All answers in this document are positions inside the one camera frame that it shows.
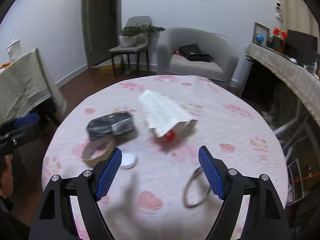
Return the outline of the person left hand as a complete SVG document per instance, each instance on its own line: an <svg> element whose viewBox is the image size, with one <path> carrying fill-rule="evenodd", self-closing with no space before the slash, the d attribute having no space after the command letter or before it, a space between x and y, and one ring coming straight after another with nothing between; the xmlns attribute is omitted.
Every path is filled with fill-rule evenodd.
<svg viewBox="0 0 320 240"><path fill-rule="evenodd" d="M12 156L5 155L1 160L1 197L9 198L14 190L12 175Z"/></svg>

